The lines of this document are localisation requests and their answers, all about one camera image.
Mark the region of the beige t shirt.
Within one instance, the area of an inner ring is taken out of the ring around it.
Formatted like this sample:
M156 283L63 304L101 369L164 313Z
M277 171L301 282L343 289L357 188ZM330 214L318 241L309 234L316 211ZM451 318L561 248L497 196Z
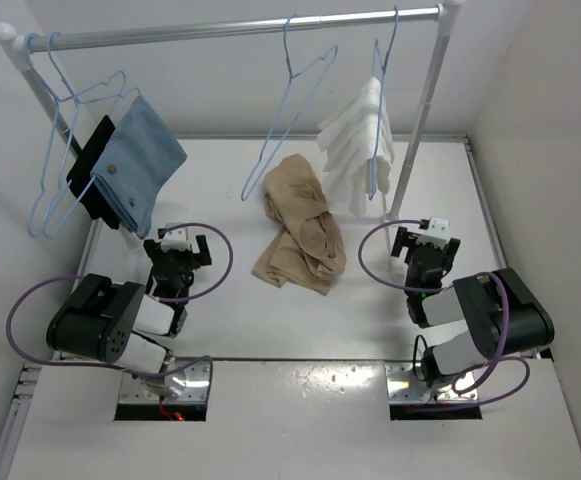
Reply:
M347 256L321 183L300 154L283 158L264 177L264 210L281 229L252 273L276 286L292 282L323 296L344 273Z

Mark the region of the light blue wire hanger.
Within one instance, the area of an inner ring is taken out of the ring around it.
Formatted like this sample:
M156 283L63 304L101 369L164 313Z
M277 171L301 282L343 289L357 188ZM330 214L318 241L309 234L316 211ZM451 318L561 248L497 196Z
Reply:
M244 185L242 187L240 193L240 200L242 202L245 202L250 198L250 196L255 190L255 187L264 177L264 174L269 168L272 160L277 156L278 151L288 138L292 129L295 127L298 120L301 118L303 113L307 110L308 106L311 104L314 96L316 95L318 89L320 88L322 82L324 81L326 75L329 73L338 56L338 46L332 45L326 51L316 56L313 60L311 60L309 63L307 63L299 70L295 69L290 54L288 35L292 22L297 18L298 15L296 13L291 14L290 16L287 17L283 26L282 45L287 71L287 83L283 95L281 97L281 100L275 111L271 125L266 133L266 136L259 150L257 160L252 166L247 176L247 179L245 180ZM309 90L305 99L301 102L300 106L295 112L294 117L283 131L278 131L277 127L280 125L281 117L284 114L286 107L288 105L288 99L290 94L292 93L294 84L300 77L304 76L306 73L311 72L316 67L320 66L324 67L323 71L317 77L316 81Z

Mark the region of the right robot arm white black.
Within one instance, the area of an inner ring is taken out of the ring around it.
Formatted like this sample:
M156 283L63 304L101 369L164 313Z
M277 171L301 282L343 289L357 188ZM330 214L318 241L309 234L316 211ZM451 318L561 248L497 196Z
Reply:
M450 381L457 374L492 360L507 327L503 355L548 346L555 337L549 314L512 268L492 275L469 276L442 287L460 241L445 227L425 223L421 233L397 229L391 255L405 252L406 306L415 325L425 329L455 322L467 330L438 345L425 345L418 378L431 387Z

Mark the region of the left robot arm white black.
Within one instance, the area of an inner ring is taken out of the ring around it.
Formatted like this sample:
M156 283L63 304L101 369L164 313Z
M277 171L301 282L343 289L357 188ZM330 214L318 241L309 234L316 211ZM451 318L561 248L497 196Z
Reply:
M143 249L151 268L145 283L87 275L50 321L47 345L125 370L165 372L171 353L156 339L181 332L195 271L212 264L206 237L195 240L193 247L186 229L146 240Z

